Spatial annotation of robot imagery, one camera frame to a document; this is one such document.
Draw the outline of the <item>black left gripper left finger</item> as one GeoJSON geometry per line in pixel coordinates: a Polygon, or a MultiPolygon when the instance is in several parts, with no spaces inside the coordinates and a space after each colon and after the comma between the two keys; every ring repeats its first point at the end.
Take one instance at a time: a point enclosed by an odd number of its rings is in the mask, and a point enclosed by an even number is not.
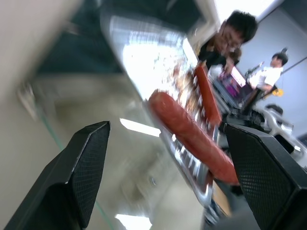
{"type": "Polygon", "coordinates": [[[45,166],[7,230],[84,230],[102,180],[110,122],[77,131],[45,166]]]}

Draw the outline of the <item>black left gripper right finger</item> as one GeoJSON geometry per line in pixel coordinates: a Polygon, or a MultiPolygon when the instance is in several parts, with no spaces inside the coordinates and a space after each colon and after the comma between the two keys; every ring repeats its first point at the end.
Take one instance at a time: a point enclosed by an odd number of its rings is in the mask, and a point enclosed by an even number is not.
{"type": "Polygon", "coordinates": [[[307,228],[307,172],[271,135],[226,124],[231,158],[244,197],[262,230],[307,228]]]}

